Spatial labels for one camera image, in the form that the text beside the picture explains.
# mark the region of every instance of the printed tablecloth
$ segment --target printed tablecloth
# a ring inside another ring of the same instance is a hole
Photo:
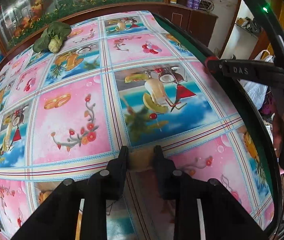
[[[0,73],[0,239],[65,178],[106,167],[122,145],[161,145],[193,178],[220,180],[261,228],[274,205],[245,125],[197,58],[147,11],[72,26],[58,54],[28,48]],[[131,171],[107,208],[109,239],[170,239],[174,202]]]

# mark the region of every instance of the plastic bag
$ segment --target plastic bag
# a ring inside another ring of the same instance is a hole
[[[263,60],[261,60],[261,56],[265,51],[269,55],[266,56]],[[255,57],[254,60],[273,62],[272,58],[273,58],[273,56],[270,55],[270,52],[267,49],[264,49]],[[251,98],[255,107],[257,109],[260,109],[262,107],[264,99],[265,99],[267,86],[259,84],[259,83],[255,83],[255,82],[252,82],[252,81],[247,81],[247,80],[240,80],[240,84],[243,86],[244,90],[247,92],[247,94]]]

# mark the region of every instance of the human hand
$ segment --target human hand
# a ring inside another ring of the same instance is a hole
[[[281,118],[278,114],[273,118],[273,146],[276,149],[280,148],[282,142],[281,128],[280,128]]]

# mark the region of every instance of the white wall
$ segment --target white wall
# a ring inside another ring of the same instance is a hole
[[[215,48],[221,50],[229,31],[235,7],[238,0],[212,0],[214,3],[213,14],[218,16],[209,42],[209,49],[214,51]]]
[[[242,0],[237,19],[245,17],[253,19],[251,11]],[[258,39],[256,37],[234,25],[231,36],[221,58],[232,58],[232,56],[235,55],[237,59],[248,59],[257,41]]]

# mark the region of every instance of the leafy vegetable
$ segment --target leafy vegetable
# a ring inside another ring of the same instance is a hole
[[[53,22],[46,28],[41,37],[33,45],[33,51],[40,53],[43,50],[50,50],[52,53],[58,53],[63,41],[71,33],[71,26],[66,23]]]
[[[62,46],[63,40],[59,37],[59,35],[55,35],[49,44],[49,50],[53,53],[57,53]]]

